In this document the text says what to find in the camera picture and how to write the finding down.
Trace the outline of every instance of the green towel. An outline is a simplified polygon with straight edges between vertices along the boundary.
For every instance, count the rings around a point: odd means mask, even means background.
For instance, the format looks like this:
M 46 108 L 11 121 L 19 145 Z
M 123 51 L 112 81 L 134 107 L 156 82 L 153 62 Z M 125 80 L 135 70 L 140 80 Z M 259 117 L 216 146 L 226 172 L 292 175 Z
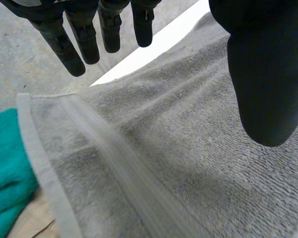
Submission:
M 0 238 L 31 200 L 38 183 L 20 136 L 16 109 L 0 113 Z

